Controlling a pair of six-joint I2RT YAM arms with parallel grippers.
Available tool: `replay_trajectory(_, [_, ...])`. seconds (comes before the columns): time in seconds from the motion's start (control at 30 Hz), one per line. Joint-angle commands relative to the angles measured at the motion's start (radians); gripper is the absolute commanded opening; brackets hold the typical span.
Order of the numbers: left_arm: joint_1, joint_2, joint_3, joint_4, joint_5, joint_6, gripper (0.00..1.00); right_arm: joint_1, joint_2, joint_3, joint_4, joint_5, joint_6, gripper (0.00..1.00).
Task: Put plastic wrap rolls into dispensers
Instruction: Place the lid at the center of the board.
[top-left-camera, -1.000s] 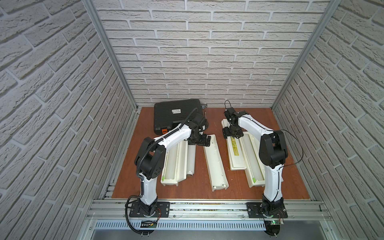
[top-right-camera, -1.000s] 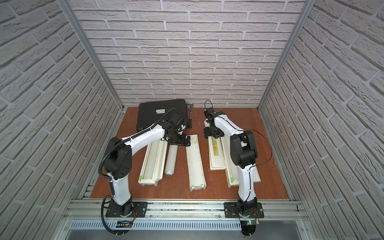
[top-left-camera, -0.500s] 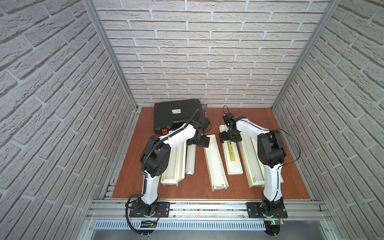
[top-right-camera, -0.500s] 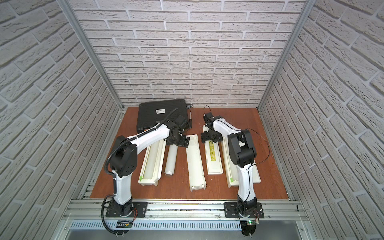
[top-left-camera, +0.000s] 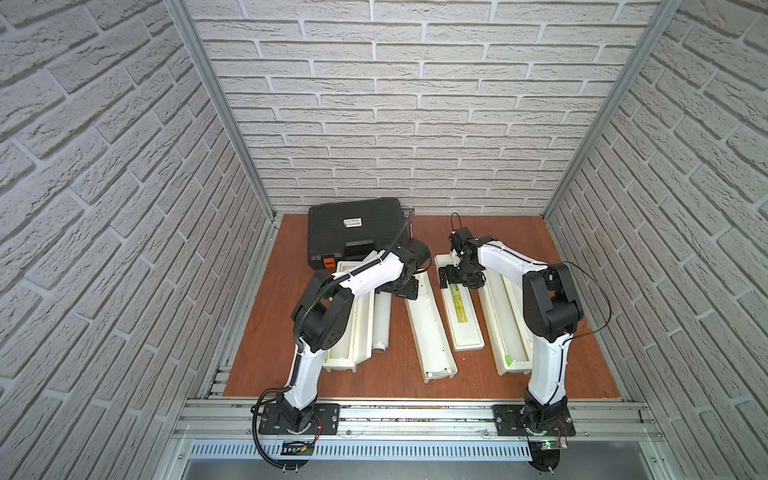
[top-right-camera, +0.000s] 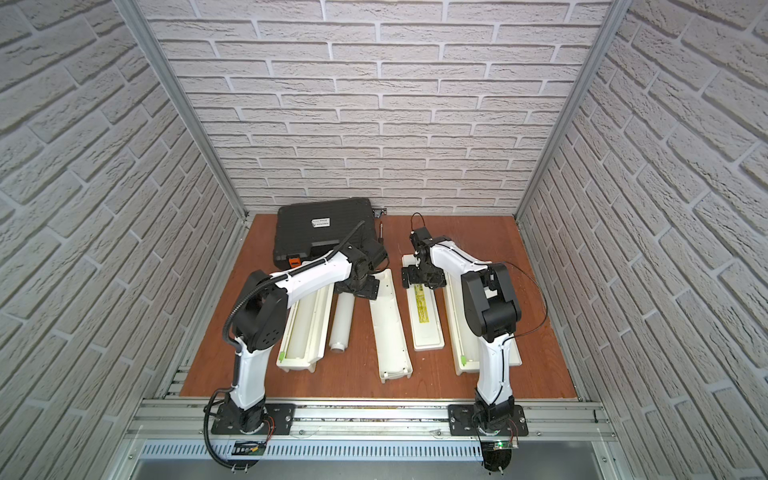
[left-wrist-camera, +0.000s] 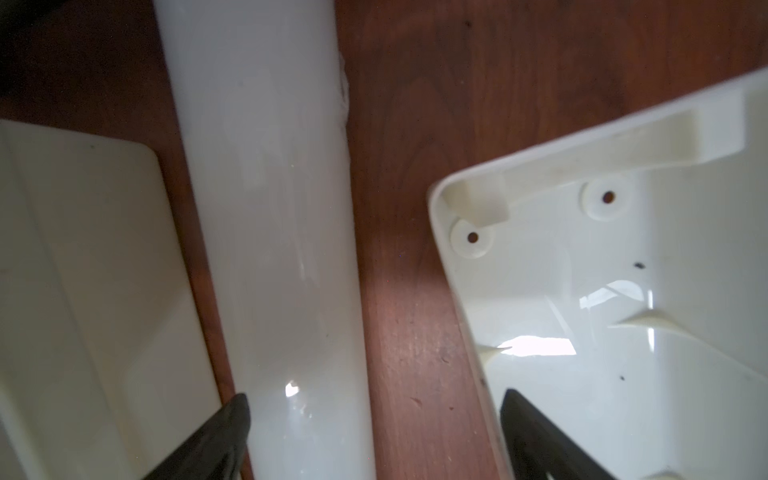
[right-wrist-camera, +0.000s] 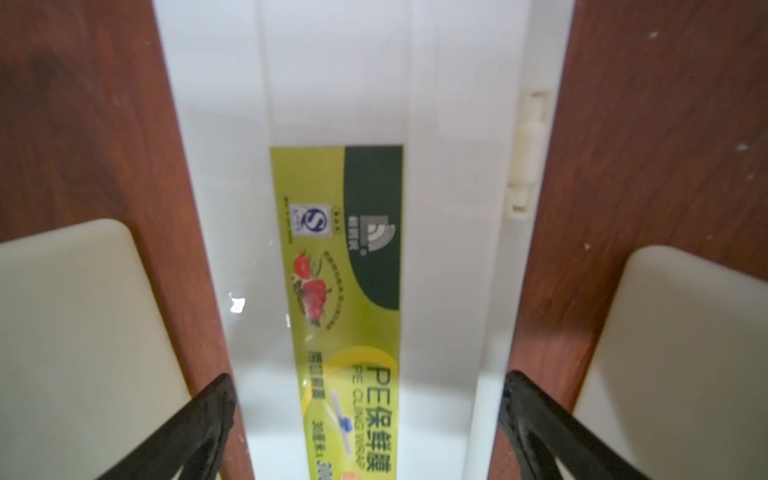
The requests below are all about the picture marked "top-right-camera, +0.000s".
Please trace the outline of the white plastic wrap roll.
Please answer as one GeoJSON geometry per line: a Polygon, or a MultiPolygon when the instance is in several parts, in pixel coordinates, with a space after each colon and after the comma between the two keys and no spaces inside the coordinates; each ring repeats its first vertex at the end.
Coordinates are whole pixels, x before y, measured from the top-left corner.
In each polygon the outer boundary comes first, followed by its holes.
{"type": "Polygon", "coordinates": [[[345,351],[349,346],[355,297],[340,293],[337,298],[328,346],[332,351],[345,351]]]}

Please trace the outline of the cream dispenser lid with label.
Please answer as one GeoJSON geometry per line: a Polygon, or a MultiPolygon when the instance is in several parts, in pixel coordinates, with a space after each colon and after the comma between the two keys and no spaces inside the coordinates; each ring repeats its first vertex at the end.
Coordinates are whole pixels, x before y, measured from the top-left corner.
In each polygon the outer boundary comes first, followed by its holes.
{"type": "Polygon", "coordinates": [[[423,284],[412,284],[408,268],[416,265],[412,254],[402,256],[402,283],[406,289],[415,351],[439,350],[445,346],[434,291],[423,284]]]}

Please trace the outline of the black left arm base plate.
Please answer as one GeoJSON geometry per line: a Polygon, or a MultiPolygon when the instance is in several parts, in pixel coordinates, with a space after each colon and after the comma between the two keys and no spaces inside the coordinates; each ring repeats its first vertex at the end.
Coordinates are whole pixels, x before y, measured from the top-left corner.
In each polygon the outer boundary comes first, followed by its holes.
{"type": "Polygon", "coordinates": [[[233,402],[224,402],[214,410],[212,433],[288,435],[295,411],[294,403],[257,404],[248,410],[242,410],[233,402]]]}

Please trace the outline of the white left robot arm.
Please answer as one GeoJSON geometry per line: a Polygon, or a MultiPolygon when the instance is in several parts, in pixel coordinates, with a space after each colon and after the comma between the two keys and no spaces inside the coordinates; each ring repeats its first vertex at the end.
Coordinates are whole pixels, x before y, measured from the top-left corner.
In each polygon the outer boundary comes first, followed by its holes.
{"type": "Polygon", "coordinates": [[[374,272],[387,259],[385,248],[376,242],[363,247],[345,244],[286,271],[252,273],[222,328],[223,339],[235,349],[235,361],[231,389],[220,415],[242,433],[257,432],[264,423],[269,355],[284,334],[289,309],[337,283],[345,292],[376,298],[374,272]]]}

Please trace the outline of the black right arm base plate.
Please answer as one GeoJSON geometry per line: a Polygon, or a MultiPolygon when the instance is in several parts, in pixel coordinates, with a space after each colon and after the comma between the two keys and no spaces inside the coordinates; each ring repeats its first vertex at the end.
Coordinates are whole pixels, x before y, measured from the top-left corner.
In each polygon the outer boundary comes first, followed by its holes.
{"type": "Polygon", "coordinates": [[[525,437],[529,429],[524,410],[515,404],[510,411],[488,413],[478,404],[449,404],[450,435],[454,437],[525,437]]]}

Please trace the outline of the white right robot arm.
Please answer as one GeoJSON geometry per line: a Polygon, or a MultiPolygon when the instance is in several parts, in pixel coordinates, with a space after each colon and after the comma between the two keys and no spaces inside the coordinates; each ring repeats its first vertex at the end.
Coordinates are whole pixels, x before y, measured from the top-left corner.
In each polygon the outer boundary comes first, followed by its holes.
{"type": "Polygon", "coordinates": [[[459,288],[464,319],[480,345],[473,423],[488,434],[500,430],[515,406],[509,356],[522,316],[509,270],[471,256],[447,237],[432,236],[424,226],[411,231],[410,241],[416,264],[406,268],[403,285],[437,289],[452,280],[459,288]]]}

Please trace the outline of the cream dispenser with lid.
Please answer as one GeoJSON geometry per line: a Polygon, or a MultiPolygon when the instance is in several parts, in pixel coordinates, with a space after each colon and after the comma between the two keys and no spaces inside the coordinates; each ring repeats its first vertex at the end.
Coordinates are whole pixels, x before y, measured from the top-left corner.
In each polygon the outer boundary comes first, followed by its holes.
{"type": "Polygon", "coordinates": [[[324,357],[334,286],[328,285],[290,309],[276,365],[285,372],[313,373],[324,357]]]}

